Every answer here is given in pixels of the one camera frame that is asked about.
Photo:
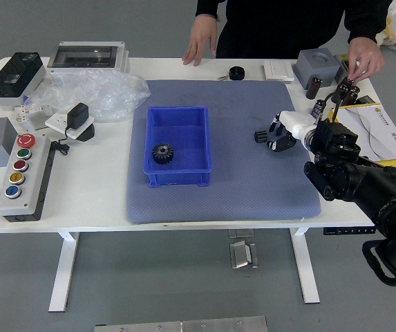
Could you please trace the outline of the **person's left hand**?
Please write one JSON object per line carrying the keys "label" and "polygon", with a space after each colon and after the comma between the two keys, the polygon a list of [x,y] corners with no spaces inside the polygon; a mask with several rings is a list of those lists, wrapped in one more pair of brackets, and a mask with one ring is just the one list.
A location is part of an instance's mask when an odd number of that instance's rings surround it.
{"label": "person's left hand", "polygon": [[360,82],[378,74],[385,65],[384,57],[373,40],[356,37],[348,47],[348,79]]}

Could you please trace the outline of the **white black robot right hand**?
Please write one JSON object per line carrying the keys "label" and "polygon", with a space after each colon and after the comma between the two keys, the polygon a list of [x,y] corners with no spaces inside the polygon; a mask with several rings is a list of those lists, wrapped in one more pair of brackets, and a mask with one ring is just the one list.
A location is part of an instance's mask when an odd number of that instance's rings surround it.
{"label": "white black robot right hand", "polygon": [[281,152],[292,148],[300,140],[303,147],[310,151],[310,143],[316,128],[311,115],[296,111],[282,111],[274,117],[269,132],[276,131],[276,135],[280,136],[285,129],[286,135],[274,142],[268,141],[267,145],[272,151]]}

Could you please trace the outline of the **person's right hand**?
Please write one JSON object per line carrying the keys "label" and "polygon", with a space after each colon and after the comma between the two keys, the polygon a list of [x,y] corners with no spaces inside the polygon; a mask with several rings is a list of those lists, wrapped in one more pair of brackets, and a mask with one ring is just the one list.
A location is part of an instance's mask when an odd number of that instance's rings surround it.
{"label": "person's right hand", "polygon": [[209,45],[211,54],[216,55],[217,36],[216,18],[207,14],[198,15],[191,27],[189,45],[182,57],[182,63],[198,66],[204,57],[206,45]]}

